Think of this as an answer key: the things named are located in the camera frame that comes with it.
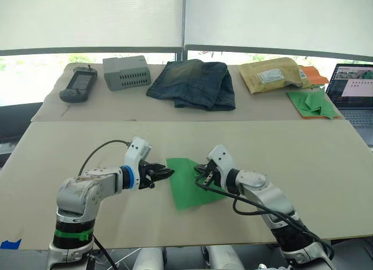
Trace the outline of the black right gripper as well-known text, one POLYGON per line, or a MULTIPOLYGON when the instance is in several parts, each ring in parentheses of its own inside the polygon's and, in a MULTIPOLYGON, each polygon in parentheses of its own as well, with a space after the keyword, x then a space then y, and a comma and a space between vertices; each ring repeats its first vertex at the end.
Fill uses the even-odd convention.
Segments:
POLYGON ((223 175, 221 173, 223 169, 223 160, 222 159, 210 159, 206 164, 198 164, 194 167, 194 170, 199 174, 203 174, 207 169, 207 176, 204 179, 202 185, 209 187, 211 185, 215 185, 219 188, 224 189, 223 175))

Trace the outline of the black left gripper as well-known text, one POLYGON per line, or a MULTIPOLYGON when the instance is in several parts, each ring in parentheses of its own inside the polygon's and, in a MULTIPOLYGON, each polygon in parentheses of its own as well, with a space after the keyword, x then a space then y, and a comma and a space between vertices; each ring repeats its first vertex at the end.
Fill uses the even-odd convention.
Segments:
POLYGON ((154 188, 155 183, 170 178, 174 170, 158 163, 148 163, 144 160, 139 162, 139 189, 154 188))

